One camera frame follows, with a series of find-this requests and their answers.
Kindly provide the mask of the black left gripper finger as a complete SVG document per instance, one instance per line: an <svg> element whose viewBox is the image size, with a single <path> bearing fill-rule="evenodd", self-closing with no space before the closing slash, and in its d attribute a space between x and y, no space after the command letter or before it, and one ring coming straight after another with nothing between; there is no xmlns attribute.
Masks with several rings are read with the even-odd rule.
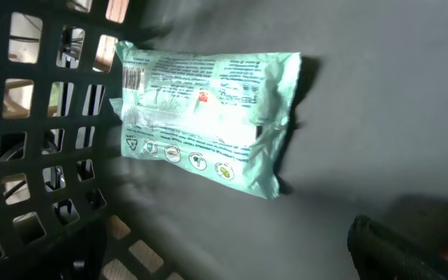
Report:
<svg viewBox="0 0 448 280"><path fill-rule="evenodd" d="M360 280L448 280L447 259L365 215L351 224L347 247Z"/></svg>

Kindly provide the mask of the grey plastic mesh basket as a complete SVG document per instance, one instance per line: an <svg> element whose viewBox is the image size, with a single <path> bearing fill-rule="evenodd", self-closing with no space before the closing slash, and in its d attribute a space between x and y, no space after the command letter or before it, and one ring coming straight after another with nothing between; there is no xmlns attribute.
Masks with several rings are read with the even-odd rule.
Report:
<svg viewBox="0 0 448 280"><path fill-rule="evenodd" d="M123 157L104 35L300 53L280 196ZM448 260L448 1L0 1L0 279L359 279L358 215Z"/></svg>

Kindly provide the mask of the mint green wipes pack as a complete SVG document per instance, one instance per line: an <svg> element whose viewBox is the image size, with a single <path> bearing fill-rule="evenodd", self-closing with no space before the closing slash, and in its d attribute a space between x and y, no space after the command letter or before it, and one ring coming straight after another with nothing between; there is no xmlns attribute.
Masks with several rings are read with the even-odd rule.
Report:
<svg viewBox="0 0 448 280"><path fill-rule="evenodd" d="M280 192L285 141L302 63L298 53L192 54L116 44L121 154L164 160L253 196Z"/></svg>

